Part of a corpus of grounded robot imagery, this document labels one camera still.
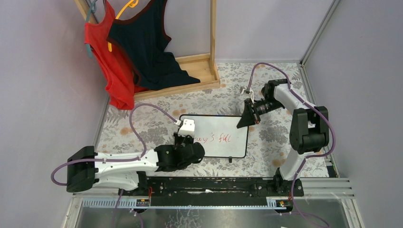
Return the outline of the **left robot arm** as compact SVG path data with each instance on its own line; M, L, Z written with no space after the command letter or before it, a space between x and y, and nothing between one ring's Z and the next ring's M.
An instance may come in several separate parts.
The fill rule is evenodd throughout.
M93 187L145 189L147 174L183 170L202 161L205 149L199 142L190 136L174 137L173 145L159 145L142 158L133 153L108 154L95 152L93 146L83 147L67 160L67 192Z

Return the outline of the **black framed whiteboard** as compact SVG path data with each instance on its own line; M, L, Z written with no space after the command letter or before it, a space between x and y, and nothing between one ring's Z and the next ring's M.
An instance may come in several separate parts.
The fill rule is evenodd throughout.
M193 141L200 143L206 157L242 159L247 153L248 127L237 128L240 116L183 114L180 120L195 123Z

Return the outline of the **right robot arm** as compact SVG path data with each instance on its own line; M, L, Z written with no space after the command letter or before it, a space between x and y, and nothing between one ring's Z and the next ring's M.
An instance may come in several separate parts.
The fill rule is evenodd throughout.
M297 98L288 88L286 79L268 81L262 88L262 94L264 97L260 100L248 98L244 101L237 128L259 124L262 115L279 108L289 111L292 114L289 130L291 150L275 178L281 182L292 181L298 177L298 170L306 157L328 146L328 109Z

